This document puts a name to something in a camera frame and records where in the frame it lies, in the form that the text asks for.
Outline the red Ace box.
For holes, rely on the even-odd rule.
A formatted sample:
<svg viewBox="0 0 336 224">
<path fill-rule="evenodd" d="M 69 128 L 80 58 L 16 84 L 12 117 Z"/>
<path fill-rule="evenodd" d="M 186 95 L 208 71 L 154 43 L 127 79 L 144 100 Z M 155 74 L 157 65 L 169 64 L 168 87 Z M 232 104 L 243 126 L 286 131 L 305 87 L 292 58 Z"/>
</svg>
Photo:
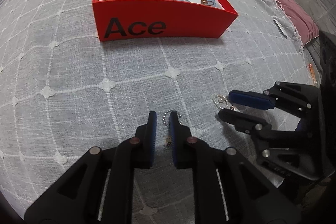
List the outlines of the red Ace box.
<svg viewBox="0 0 336 224">
<path fill-rule="evenodd" d="M 179 0 L 92 0 L 102 42 L 131 38 L 220 38 L 238 17 L 227 0 L 217 7 Z"/>
</svg>

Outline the grey checked bedspread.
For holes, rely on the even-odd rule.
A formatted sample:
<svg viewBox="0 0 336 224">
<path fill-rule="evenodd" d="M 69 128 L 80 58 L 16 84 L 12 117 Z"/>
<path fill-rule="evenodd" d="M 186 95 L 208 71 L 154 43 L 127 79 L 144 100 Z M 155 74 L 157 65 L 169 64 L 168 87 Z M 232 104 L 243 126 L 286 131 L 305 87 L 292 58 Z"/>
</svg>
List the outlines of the grey checked bedspread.
<svg viewBox="0 0 336 224">
<path fill-rule="evenodd" d="M 311 82 L 275 0 L 229 0 L 220 39 L 101 43 L 92 0 L 1 0 L 1 192 L 19 214 L 90 147 L 134 135 L 151 110 L 181 114 L 191 133 L 256 158 L 248 135 L 218 120 L 217 94 Z"/>
</svg>

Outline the pink pillow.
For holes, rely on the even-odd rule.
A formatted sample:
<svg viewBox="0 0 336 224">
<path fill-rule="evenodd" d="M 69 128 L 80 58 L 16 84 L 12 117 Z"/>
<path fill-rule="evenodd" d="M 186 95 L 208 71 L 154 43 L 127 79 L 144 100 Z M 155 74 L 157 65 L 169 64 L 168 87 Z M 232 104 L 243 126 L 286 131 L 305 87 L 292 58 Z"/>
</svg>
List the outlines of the pink pillow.
<svg viewBox="0 0 336 224">
<path fill-rule="evenodd" d="M 319 36 L 318 26 L 295 0 L 276 0 L 276 2 L 297 28 L 303 46 Z"/>
</svg>

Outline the white paper tag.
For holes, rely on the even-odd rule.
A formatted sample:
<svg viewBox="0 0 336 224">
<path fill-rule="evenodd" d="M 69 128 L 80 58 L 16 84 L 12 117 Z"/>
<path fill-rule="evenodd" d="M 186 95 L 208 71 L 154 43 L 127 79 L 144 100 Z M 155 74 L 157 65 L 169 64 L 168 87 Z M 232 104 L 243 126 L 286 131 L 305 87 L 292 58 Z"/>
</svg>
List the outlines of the white paper tag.
<svg viewBox="0 0 336 224">
<path fill-rule="evenodd" d="M 277 19 L 274 19 L 273 21 L 274 21 L 275 25 L 277 26 L 278 30 L 280 31 L 280 33 L 282 34 L 282 36 L 284 36 L 284 38 L 287 39 L 288 34 L 286 33 L 286 30 L 284 29 L 282 24 Z"/>
</svg>

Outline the orange small tube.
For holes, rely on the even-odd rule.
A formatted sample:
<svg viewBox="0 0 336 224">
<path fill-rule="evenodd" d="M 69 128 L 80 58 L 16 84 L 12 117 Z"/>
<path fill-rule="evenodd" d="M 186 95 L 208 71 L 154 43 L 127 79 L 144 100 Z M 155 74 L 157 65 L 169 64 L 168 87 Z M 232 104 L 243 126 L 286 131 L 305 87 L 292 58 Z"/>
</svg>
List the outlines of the orange small tube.
<svg viewBox="0 0 336 224">
<path fill-rule="evenodd" d="M 313 65 L 311 63 L 309 63 L 308 68 L 309 68 L 309 71 L 310 71 L 311 79 L 313 81 L 313 85 L 316 85 L 317 84 L 317 79 L 316 79 L 316 76 L 315 76 Z"/>
</svg>

